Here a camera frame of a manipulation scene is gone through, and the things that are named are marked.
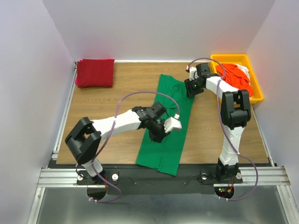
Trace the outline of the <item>green t shirt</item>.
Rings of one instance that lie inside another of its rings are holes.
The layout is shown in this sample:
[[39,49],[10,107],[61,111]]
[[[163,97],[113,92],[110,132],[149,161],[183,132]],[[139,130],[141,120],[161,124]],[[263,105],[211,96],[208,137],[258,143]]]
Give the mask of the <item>green t shirt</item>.
[[157,92],[172,97],[180,108],[182,129],[172,131],[161,143],[151,141],[146,131],[136,159],[136,164],[176,176],[183,152],[194,98],[186,96],[184,82],[172,76],[160,75]]

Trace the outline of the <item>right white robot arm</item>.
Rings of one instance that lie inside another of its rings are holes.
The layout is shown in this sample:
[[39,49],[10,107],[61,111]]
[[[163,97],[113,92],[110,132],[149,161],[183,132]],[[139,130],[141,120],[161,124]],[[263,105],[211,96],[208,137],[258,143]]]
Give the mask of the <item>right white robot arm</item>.
[[188,98],[207,89],[220,100],[219,117],[224,140],[215,176],[218,181],[230,180],[239,172],[239,145],[242,133],[251,119],[249,92],[226,83],[220,75],[210,71],[207,63],[195,67],[188,65],[186,72],[189,73],[189,78],[185,80]]

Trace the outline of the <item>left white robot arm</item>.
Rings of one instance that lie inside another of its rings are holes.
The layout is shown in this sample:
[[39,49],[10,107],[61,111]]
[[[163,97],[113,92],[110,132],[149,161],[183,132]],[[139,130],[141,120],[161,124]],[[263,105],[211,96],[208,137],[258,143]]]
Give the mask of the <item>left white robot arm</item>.
[[157,102],[151,107],[136,106],[117,117],[90,120],[81,118],[65,138],[65,143],[78,165],[85,168],[91,178],[103,171],[96,159],[99,144],[108,137],[126,131],[147,129],[150,140],[160,143],[171,132],[172,117],[163,119],[166,109]]

